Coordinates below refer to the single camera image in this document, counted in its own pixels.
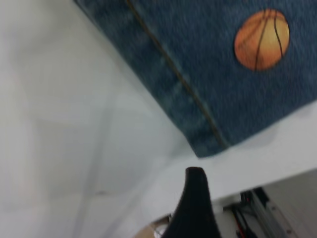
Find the blue denim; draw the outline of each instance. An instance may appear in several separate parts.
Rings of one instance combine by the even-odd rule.
[[[76,0],[184,133],[198,157],[219,153],[317,97],[317,0]],[[283,59],[250,71],[233,42],[265,8],[290,28]]]

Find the basketball graphic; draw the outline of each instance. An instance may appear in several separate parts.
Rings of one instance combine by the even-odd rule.
[[[265,70],[278,63],[289,45],[285,16],[274,9],[259,11],[238,30],[234,51],[238,61],[251,70]]]

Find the cable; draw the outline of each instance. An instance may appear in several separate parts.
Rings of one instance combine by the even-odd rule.
[[[241,236],[241,234],[239,233],[239,231],[236,231],[236,235],[237,235],[238,238],[243,238],[243,237]]]
[[[240,207],[240,211],[242,212],[243,215],[248,215],[248,216],[257,218],[257,215],[253,211],[248,211],[245,209],[245,207]]]
[[[235,206],[233,206],[233,207],[231,207],[231,211],[232,211],[232,214],[233,214],[233,216],[234,216],[234,218],[235,218],[235,220],[236,220],[236,223],[237,223],[237,225],[238,225],[239,232],[240,232],[240,236],[241,236],[242,238],[258,238],[257,235],[250,229],[249,224],[247,223],[247,220],[246,220],[245,217],[243,216],[243,214],[242,214],[242,212],[240,211],[240,209],[237,208],[237,207],[235,207]],[[244,227],[242,226],[242,224],[241,224],[241,221],[240,221],[240,219],[239,219],[239,217],[238,217],[237,211],[238,211],[240,217],[241,217],[242,220],[243,220],[243,223],[244,223],[244,225],[245,225],[245,226],[244,226],[245,228],[244,228]]]

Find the black wire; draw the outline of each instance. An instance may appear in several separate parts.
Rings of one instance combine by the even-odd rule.
[[[246,202],[246,194],[244,192],[241,194],[241,202],[242,203]]]
[[[245,209],[241,209],[241,212],[242,212],[243,214],[246,214],[246,215],[252,216],[252,217],[254,217],[254,218],[257,218],[257,216],[256,216],[255,213],[250,212],[250,211],[246,211]]]
[[[239,208],[236,208],[236,211],[238,211],[238,213],[240,214],[240,216],[241,216],[241,218],[242,218],[242,220],[243,220],[243,222],[244,222],[245,227],[246,227],[246,228],[250,228],[250,227],[249,227],[249,224],[247,223],[247,220],[246,220],[246,218],[243,216],[241,210],[240,210]]]
[[[234,216],[234,219],[236,220],[237,225],[241,228],[243,236],[245,237],[246,231],[245,231],[244,227],[242,226],[242,224],[240,222],[240,219],[239,219],[238,214],[237,214],[237,212],[235,210],[235,207],[231,208],[231,212],[232,212],[232,214]]]
[[[241,236],[239,231],[236,231],[236,235],[237,235],[238,238],[242,238],[242,236]]]

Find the white surface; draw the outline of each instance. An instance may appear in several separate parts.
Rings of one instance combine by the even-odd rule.
[[[72,195],[36,207],[0,214],[1,238],[72,237],[81,197]]]
[[[317,171],[265,187],[299,238],[317,237]]]
[[[6,229],[25,225],[20,211],[36,217],[38,208],[64,198],[76,204],[79,197],[78,209],[59,210],[75,217],[64,237],[127,237],[174,209],[188,166],[205,169],[213,199],[317,167],[316,104],[197,160],[109,41],[68,0],[1,2],[0,69]],[[105,195],[92,198],[100,191]],[[31,237],[55,227],[50,223],[59,219],[49,217],[43,212],[30,223]],[[45,235],[60,237],[50,229]]]

